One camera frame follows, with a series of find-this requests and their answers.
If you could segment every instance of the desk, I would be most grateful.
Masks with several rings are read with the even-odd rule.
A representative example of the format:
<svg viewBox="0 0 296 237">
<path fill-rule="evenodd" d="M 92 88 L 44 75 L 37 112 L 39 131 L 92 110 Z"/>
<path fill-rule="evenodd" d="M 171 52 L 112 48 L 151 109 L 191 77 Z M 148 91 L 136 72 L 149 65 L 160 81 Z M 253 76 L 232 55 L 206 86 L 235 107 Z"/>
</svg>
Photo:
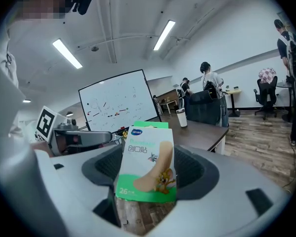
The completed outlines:
<svg viewBox="0 0 296 237">
<path fill-rule="evenodd" d="M 225 136 L 228 133 L 228 128 L 190 120 L 187 121 L 187 127 L 182 128 L 177 116 L 163 116 L 162 121 L 169 123 L 175 145 L 199 148 L 207 151 L 211 151 L 217 146 L 216 152 L 222 155 L 224 154 Z"/>
<path fill-rule="evenodd" d="M 286 122 L 292 122 L 292 88 L 293 86 L 289 82 L 278 82 L 276 84 L 276 87 L 279 88 L 288 88 L 289 94 L 290 94 L 290 107 L 288 109 L 288 114 L 282 115 L 282 120 Z"/>
<path fill-rule="evenodd" d="M 238 94 L 240 92 L 241 92 L 240 89 L 226 91 L 226 93 L 228 93 L 228 95 L 230 95 L 230 97 L 231 97 L 231 105 L 232 105 L 232 112 L 228 114 L 229 117 L 237 118 L 240 116 L 240 112 L 235 110 L 235 102 L 233 101 L 233 94 Z"/>
<path fill-rule="evenodd" d="M 170 108 L 169 108 L 169 104 L 171 104 L 171 103 L 173 103 L 173 102 L 176 102 L 176 105 L 178 105 L 176 100 L 173 100 L 173 101 L 170 101 L 170 102 L 167 102 L 167 103 L 161 103 L 160 105 L 167 105 L 167 107 L 168 107 L 168 111 L 169 111 L 169 114 L 171 114 L 171 112 L 170 112 Z"/>
</svg>

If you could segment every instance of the green and white box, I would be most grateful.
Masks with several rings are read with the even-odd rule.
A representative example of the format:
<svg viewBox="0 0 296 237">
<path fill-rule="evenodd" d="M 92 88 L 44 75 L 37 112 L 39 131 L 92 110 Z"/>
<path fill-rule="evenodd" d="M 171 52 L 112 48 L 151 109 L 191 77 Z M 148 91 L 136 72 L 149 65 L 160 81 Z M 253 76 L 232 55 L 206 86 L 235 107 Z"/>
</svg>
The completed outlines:
<svg viewBox="0 0 296 237">
<path fill-rule="evenodd" d="M 115 194 L 144 202 L 176 200 L 171 129 L 129 128 Z"/>
</svg>

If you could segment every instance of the person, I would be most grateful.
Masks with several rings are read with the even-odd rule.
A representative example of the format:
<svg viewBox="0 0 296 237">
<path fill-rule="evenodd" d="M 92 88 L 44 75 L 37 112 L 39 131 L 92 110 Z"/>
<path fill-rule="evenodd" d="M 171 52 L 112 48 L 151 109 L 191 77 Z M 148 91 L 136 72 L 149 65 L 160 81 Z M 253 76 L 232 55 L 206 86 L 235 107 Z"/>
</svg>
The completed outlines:
<svg viewBox="0 0 296 237">
<path fill-rule="evenodd" d="M 16 73 L 17 66 L 14 56 L 9 52 L 9 30 L 11 26 L 15 22 L 22 20 L 61 17 L 70 11 L 73 6 L 72 1 L 73 0 L 18 0 L 4 18 L 0 28 L 0 69 L 17 88 L 19 85 Z M 23 137 L 22 130 L 18 126 L 18 117 L 13 121 L 9 136 Z M 46 151 L 50 157 L 53 156 L 45 141 L 32 143 L 31 146 L 33 149 Z"/>
<path fill-rule="evenodd" d="M 288 32 L 281 20 L 275 19 L 274 25 L 276 27 L 276 30 L 280 33 L 280 35 L 283 36 L 287 41 L 289 41 L 290 38 L 293 37 L 294 41 L 296 42 L 296 35 L 291 32 Z M 277 40 L 277 48 L 279 50 L 281 59 L 283 60 L 285 67 L 289 71 L 288 59 L 287 59 L 287 47 L 286 47 L 286 44 L 281 40 L 281 38 Z"/>
<path fill-rule="evenodd" d="M 159 115 L 162 115 L 162 110 L 161 110 L 161 106 L 160 106 L 160 101 L 158 100 L 158 98 L 156 97 L 156 95 L 153 96 L 153 100 L 156 103 Z"/>
<path fill-rule="evenodd" d="M 284 27 L 283 23 L 281 20 L 276 19 L 274 21 L 274 25 L 276 27 L 276 30 L 281 34 L 281 36 L 283 36 L 287 41 L 291 40 L 290 38 L 293 37 L 294 41 L 296 42 L 296 35 L 293 33 L 290 33 L 286 30 L 286 28 Z M 289 68 L 289 63 L 288 63 L 288 54 L 287 54 L 287 46 L 284 43 L 283 40 L 278 39 L 277 40 L 277 48 L 280 52 L 281 55 L 281 59 L 283 60 L 283 63 L 285 65 L 285 67 L 288 69 L 288 71 L 290 71 Z M 290 135 L 290 141 L 291 141 L 291 145 L 295 146 L 296 145 L 296 94 L 295 94 L 295 89 L 293 87 L 293 102 L 294 102 L 294 114 L 293 114 L 293 124 L 292 124 L 292 130 L 291 130 L 291 135 Z"/>
<path fill-rule="evenodd" d="M 201 64 L 200 71 L 204 74 L 201 79 L 203 90 L 205 89 L 208 81 L 211 81 L 213 83 L 217 93 L 217 98 L 221 102 L 222 127 L 228 127 L 227 103 L 225 96 L 222 94 L 222 91 L 220 89 L 223 85 L 223 79 L 216 72 L 211 72 L 211 65 L 206 61 Z"/>
<path fill-rule="evenodd" d="M 191 97 L 193 92 L 189 88 L 189 80 L 186 77 L 183 78 L 180 87 L 182 91 L 182 97 L 184 100 L 185 115 L 187 115 L 189 108 L 189 98 Z"/>
</svg>

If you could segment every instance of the cartoon mouse illustration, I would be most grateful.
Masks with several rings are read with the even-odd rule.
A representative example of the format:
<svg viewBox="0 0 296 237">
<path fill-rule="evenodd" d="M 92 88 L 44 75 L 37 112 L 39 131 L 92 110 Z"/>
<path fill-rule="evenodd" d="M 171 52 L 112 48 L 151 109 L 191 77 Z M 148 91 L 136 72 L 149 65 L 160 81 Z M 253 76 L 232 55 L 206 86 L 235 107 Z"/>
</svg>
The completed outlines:
<svg viewBox="0 0 296 237">
<path fill-rule="evenodd" d="M 156 162 L 157 161 L 158 156 L 154 155 L 153 153 L 151 153 L 151 157 L 148 158 L 148 160 L 152 161 L 152 162 Z"/>
<path fill-rule="evenodd" d="M 161 192 L 163 194 L 168 194 L 169 190 L 167 189 L 167 185 L 174 183 L 176 180 L 172 179 L 173 172 L 170 168 L 168 168 L 165 172 L 161 173 L 159 177 L 157 177 L 158 184 L 153 188 L 156 192 Z"/>
</svg>

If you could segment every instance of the black hair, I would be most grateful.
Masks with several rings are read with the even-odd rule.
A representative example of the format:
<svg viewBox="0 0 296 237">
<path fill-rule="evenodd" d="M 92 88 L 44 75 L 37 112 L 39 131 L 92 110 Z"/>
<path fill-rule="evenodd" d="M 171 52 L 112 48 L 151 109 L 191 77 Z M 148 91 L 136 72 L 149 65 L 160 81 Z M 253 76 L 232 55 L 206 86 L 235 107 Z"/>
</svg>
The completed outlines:
<svg viewBox="0 0 296 237">
<path fill-rule="evenodd" d="M 200 67 L 200 71 L 202 73 L 208 71 L 209 67 L 211 66 L 211 64 L 209 64 L 208 62 L 204 61 L 202 64 L 201 64 L 201 67 Z"/>
<path fill-rule="evenodd" d="M 279 19 L 275 19 L 275 20 L 274 20 L 274 25 L 275 25 L 275 27 L 276 27 L 277 29 L 284 28 L 284 25 L 283 25 L 282 21 L 279 20 Z"/>
</svg>

